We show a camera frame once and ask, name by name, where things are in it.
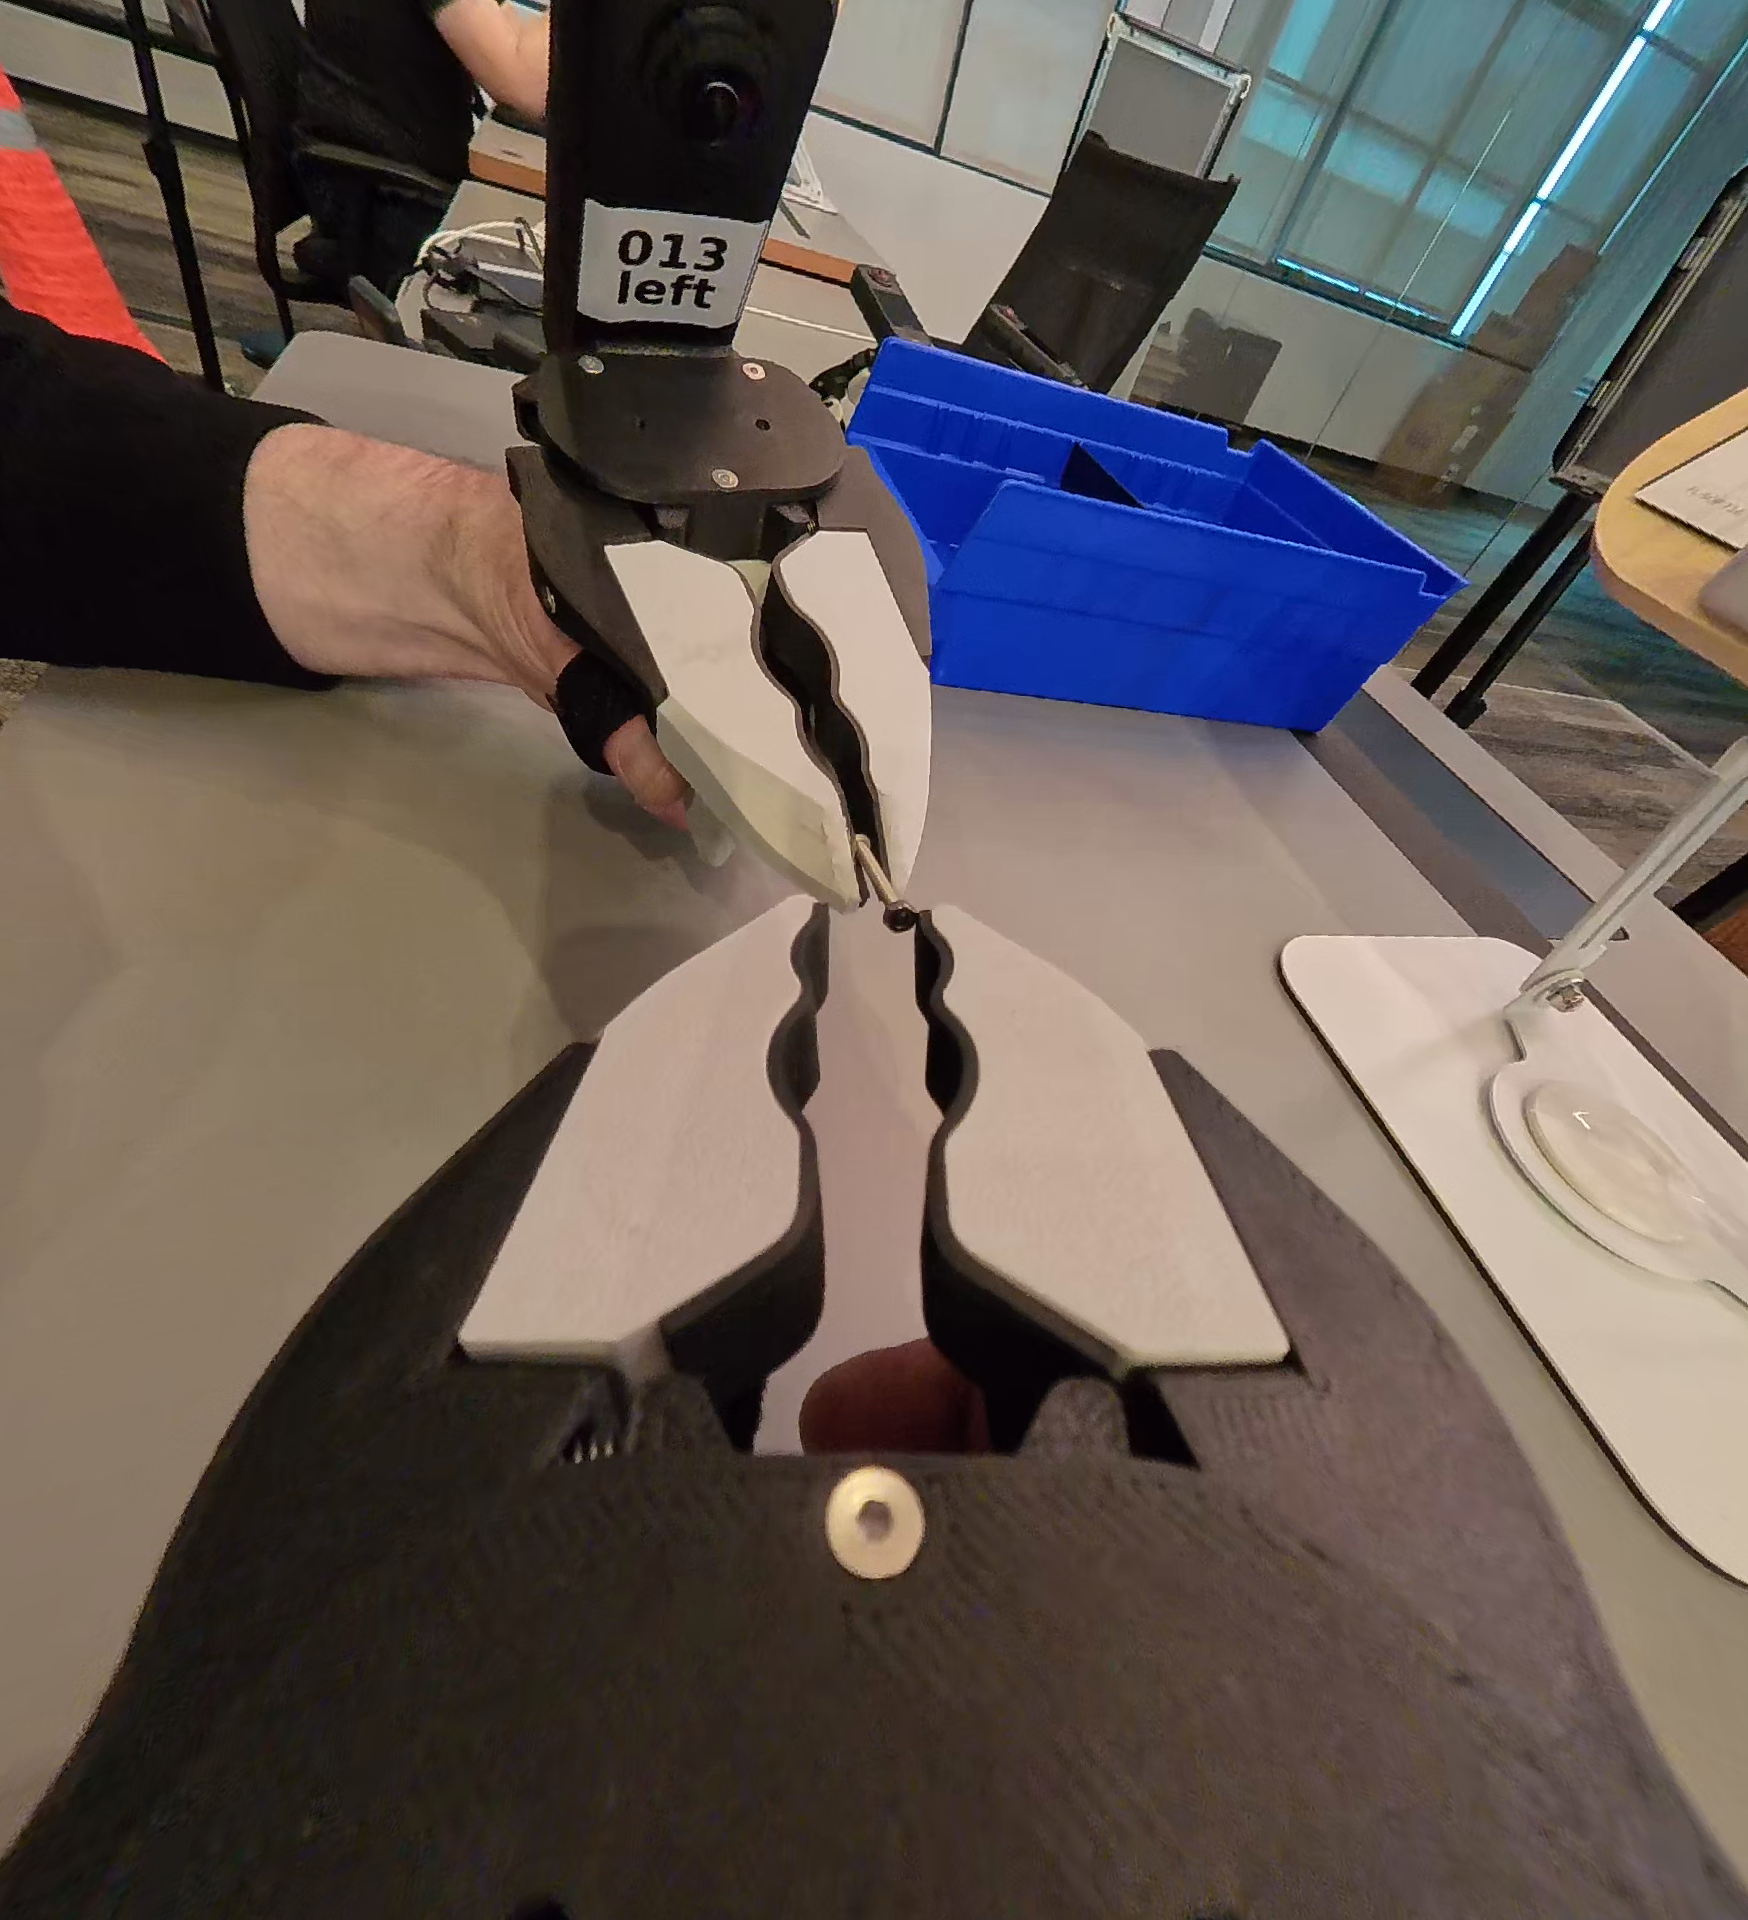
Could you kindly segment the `dark box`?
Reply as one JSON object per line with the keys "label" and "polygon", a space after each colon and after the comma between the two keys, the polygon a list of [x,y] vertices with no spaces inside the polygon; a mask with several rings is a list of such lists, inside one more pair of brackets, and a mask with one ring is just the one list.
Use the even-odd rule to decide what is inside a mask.
{"label": "dark box", "polygon": [[1191,419],[1242,427],[1281,351],[1281,341],[1198,306],[1174,338],[1174,375],[1163,406]]}

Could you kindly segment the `black mesh office chair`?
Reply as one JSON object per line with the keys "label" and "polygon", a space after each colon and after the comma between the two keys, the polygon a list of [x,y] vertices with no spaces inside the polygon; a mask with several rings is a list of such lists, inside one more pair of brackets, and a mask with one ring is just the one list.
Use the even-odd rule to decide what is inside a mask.
{"label": "black mesh office chair", "polygon": [[1107,396],[1192,274],[1239,184],[1081,135],[1037,227],[955,349]]}

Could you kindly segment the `wooden round table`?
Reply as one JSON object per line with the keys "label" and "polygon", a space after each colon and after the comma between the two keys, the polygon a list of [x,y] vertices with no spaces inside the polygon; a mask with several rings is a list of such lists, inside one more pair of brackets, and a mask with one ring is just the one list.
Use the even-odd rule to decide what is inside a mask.
{"label": "wooden round table", "polygon": [[1608,490],[1592,533],[1592,565],[1611,598],[1685,652],[1748,687],[1748,636],[1705,611],[1701,595],[1729,565],[1731,551],[1644,506],[1652,481],[1705,457],[1748,430],[1748,389],[1641,451]]}

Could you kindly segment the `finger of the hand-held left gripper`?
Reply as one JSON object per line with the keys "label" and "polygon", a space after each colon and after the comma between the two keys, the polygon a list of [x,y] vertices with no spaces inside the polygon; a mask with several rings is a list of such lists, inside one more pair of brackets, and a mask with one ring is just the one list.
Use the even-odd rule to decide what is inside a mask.
{"label": "finger of the hand-held left gripper", "polygon": [[877,578],[866,541],[797,541],[755,589],[736,562],[661,541],[603,558],[658,684],[657,734],[695,798],[823,904],[864,902],[877,833],[877,634],[850,607]]}
{"label": "finger of the hand-held left gripper", "polygon": [[932,788],[932,678],[864,533],[814,533],[769,565],[761,659],[819,776],[819,825],[788,853],[814,889],[860,889],[864,838],[905,889]]}

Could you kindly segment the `white board mat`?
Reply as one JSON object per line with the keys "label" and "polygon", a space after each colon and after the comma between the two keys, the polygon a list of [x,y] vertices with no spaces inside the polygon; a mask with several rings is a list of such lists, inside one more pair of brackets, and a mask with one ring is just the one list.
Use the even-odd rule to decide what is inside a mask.
{"label": "white board mat", "polygon": [[1412,1164],[1636,1497],[1748,1585],[1748,1271],[1713,1245],[1630,1236],[1559,1177],[1525,1122],[1534,1089],[1611,1098],[1748,1234],[1748,1146],[1590,1003],[1525,1056],[1506,1008],[1534,958],[1483,938],[1304,936],[1284,983]]}

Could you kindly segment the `person's left forearm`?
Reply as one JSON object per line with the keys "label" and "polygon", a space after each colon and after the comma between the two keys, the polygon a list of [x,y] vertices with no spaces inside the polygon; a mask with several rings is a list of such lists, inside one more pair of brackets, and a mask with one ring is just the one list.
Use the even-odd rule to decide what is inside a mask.
{"label": "person's left forearm", "polygon": [[253,457],[299,424],[0,299],[0,659],[333,687],[273,630],[246,553]]}

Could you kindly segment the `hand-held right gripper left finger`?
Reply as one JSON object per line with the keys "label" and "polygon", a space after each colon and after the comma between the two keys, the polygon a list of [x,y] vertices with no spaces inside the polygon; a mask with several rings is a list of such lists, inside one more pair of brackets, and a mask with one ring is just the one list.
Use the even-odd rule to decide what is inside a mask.
{"label": "hand-held right gripper left finger", "polygon": [[600,1031],[458,1335],[469,1362],[681,1375],[760,1425],[824,1303],[828,967],[830,914],[788,898]]}

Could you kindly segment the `person's left hand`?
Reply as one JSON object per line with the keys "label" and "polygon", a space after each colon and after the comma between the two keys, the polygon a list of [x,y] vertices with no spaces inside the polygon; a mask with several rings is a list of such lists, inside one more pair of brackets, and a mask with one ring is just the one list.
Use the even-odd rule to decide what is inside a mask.
{"label": "person's left hand", "polygon": [[520,504],[494,470],[292,424],[254,451],[242,525],[262,614],[317,675],[551,704],[582,656],[534,585]]}

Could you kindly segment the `black framed panel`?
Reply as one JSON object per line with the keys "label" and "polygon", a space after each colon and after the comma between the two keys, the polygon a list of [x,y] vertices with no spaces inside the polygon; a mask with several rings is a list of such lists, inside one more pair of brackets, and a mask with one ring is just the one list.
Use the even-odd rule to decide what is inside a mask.
{"label": "black framed panel", "polygon": [[1599,497],[1641,451],[1748,388],[1748,165],[1727,181],[1581,413],[1551,477]]}

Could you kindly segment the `blue plastic bin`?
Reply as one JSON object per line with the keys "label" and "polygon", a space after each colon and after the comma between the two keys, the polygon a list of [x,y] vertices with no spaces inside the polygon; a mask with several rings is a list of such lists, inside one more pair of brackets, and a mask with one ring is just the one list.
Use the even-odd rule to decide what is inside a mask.
{"label": "blue plastic bin", "polygon": [[889,338],[849,440],[945,687],[1319,732],[1462,589],[1275,443],[958,351]]}

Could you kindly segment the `orange traffic cone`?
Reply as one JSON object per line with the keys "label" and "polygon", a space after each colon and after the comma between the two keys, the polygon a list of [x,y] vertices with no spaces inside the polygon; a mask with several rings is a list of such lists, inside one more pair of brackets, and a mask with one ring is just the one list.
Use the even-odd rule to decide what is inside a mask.
{"label": "orange traffic cone", "polygon": [[0,280],[23,312],[162,363],[0,65]]}

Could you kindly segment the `stack of cardboard boxes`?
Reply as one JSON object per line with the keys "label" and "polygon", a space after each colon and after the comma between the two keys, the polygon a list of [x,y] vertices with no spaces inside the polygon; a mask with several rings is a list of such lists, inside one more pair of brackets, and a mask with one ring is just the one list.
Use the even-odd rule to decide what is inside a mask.
{"label": "stack of cardboard boxes", "polygon": [[1411,506],[1442,506],[1466,487],[1525,398],[1599,262],[1568,244],[1512,310],[1488,312],[1461,352],[1409,406],[1376,461],[1382,490]]}

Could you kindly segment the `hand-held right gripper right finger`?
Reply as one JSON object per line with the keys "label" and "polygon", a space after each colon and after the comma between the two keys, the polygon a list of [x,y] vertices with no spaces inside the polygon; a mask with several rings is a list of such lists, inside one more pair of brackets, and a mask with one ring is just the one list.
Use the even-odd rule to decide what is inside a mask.
{"label": "hand-held right gripper right finger", "polygon": [[1265,1373],[1294,1344],[1144,1037],[973,915],[915,929],[939,1127],[921,1242],[927,1329],[1028,1433],[1053,1386],[1148,1421],[1161,1375]]}

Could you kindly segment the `silver framed panel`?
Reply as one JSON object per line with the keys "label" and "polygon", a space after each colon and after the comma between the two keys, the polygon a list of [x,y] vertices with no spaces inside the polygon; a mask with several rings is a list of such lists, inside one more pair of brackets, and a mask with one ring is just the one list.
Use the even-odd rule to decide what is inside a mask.
{"label": "silver framed panel", "polygon": [[1089,137],[1171,174],[1206,179],[1247,104],[1253,74],[1133,12],[1101,38],[1063,164]]}

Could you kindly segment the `black tripod pole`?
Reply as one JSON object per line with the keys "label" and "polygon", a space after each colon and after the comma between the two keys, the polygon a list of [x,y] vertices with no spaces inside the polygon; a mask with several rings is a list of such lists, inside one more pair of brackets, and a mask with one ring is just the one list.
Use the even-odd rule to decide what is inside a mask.
{"label": "black tripod pole", "polygon": [[196,346],[199,375],[213,393],[222,396],[228,389],[228,383],[224,378],[217,336],[207,306],[206,285],[199,273],[197,251],[189,225],[188,187],[182,158],[177,154],[173,129],[165,111],[156,50],[145,22],[145,5],[122,3],[119,9],[123,12],[126,34],[141,92],[144,156],[164,204],[176,269],[182,278],[184,299],[188,305],[189,335]]}

